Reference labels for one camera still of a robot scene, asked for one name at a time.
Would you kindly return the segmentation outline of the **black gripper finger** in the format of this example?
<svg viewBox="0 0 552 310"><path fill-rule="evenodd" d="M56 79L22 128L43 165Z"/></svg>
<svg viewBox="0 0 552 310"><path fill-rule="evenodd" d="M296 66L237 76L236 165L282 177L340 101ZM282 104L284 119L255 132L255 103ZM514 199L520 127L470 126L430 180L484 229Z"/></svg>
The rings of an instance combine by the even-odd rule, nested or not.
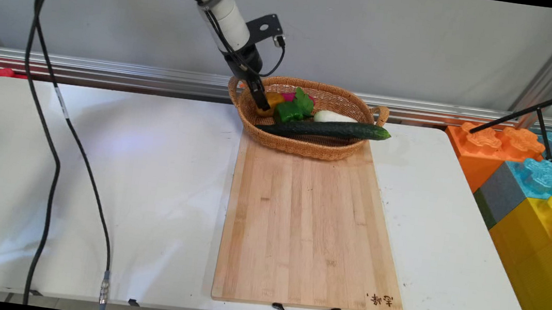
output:
<svg viewBox="0 0 552 310"><path fill-rule="evenodd" d="M259 75L250 74L248 88L253 100L255 101L256 108L263 111L269 111L271 107L268 103L265 88Z"/></svg>

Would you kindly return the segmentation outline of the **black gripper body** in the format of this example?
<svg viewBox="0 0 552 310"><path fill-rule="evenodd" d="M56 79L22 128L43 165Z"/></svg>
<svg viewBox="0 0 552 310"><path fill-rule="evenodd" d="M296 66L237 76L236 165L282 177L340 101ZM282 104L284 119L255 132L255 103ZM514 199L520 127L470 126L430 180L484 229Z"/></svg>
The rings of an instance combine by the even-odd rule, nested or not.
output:
<svg viewBox="0 0 552 310"><path fill-rule="evenodd" d="M244 47L234 51L233 47L226 42L225 48L224 59L233 75L247 84L262 85L259 73L263 68L263 60L257 46L247 43Z"/></svg>

